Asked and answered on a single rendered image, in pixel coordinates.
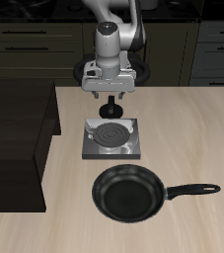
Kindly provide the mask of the dark kitchen cupboards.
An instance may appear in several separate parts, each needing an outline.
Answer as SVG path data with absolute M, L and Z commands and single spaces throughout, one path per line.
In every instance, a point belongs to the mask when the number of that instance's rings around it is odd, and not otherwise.
M 199 19 L 188 2 L 161 0 L 142 13 L 150 67 L 145 87 L 186 86 Z M 73 67 L 94 50 L 97 18 L 81 0 L 0 0 L 0 78 L 53 79 L 75 86 Z

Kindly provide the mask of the black frying pan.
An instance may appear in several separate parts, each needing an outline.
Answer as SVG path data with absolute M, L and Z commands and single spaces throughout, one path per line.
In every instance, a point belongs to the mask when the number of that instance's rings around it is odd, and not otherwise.
M 164 201 L 184 195 L 209 195 L 221 188 L 213 184 L 188 184 L 165 188 L 160 178 L 142 166 L 121 164 L 101 173 L 92 188 L 92 199 L 106 217 L 136 223 L 154 216 Z

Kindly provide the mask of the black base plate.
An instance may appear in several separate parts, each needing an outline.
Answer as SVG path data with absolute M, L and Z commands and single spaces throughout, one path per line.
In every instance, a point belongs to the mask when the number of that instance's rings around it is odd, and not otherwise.
M 84 55 L 84 58 L 74 66 L 73 76 L 79 83 L 82 83 L 85 64 L 94 59 L 95 55 L 93 53 L 87 53 Z M 149 66 L 142 61 L 140 56 L 136 53 L 130 53 L 128 55 L 128 60 L 132 69 L 136 71 L 135 86 L 142 87 L 150 77 Z

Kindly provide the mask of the dark wooden cabinet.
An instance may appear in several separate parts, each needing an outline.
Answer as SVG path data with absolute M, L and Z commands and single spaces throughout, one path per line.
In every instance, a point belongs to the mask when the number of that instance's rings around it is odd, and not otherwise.
M 51 138 L 61 134 L 51 79 L 0 79 L 0 212 L 44 212 Z

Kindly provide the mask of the flat dark grey stove plate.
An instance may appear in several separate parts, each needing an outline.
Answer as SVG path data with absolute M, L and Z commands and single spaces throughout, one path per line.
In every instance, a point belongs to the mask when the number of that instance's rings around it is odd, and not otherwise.
M 83 159 L 140 159 L 137 119 L 85 119 Z

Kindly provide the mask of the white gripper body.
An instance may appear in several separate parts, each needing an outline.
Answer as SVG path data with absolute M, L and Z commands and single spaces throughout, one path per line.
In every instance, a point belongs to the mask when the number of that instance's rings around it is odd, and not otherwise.
M 124 69 L 115 78 L 104 79 L 102 70 L 96 68 L 84 73 L 82 89 L 91 92 L 133 92 L 135 78 L 136 72 L 134 70 Z

